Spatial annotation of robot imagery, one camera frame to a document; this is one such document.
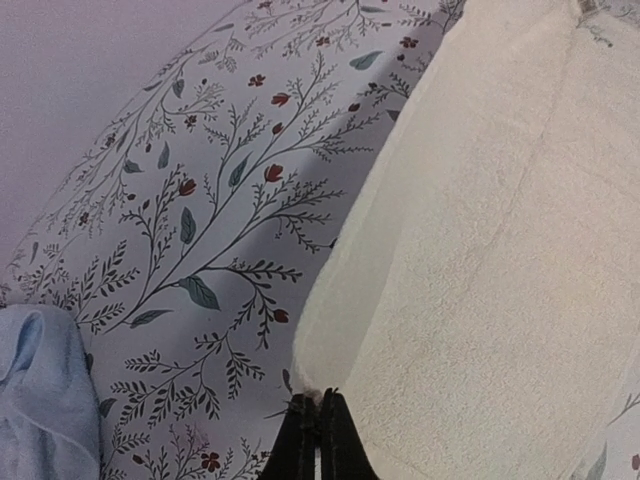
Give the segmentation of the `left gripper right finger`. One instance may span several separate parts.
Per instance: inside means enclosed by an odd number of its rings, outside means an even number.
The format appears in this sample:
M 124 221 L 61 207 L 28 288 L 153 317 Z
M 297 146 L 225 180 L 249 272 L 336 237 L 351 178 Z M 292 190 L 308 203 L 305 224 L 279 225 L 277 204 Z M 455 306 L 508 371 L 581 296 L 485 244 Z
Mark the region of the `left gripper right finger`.
M 324 393 L 319 413 L 322 480 L 379 480 L 371 466 L 345 397 Z

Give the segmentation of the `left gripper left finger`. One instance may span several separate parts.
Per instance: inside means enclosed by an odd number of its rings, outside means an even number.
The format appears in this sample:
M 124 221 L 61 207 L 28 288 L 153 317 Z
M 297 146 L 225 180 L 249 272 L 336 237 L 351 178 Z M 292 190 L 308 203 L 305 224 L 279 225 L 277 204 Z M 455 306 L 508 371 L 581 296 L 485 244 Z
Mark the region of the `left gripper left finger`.
M 288 408 L 259 480 L 314 480 L 316 405 L 296 394 Z

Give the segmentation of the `cream white towel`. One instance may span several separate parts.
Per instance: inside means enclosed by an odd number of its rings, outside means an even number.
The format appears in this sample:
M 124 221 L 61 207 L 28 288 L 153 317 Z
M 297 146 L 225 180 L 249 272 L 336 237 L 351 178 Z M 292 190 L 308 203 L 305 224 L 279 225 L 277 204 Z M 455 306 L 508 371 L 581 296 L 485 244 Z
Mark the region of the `cream white towel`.
M 639 475 L 639 28 L 469 1 L 306 302 L 292 376 L 384 479 Z

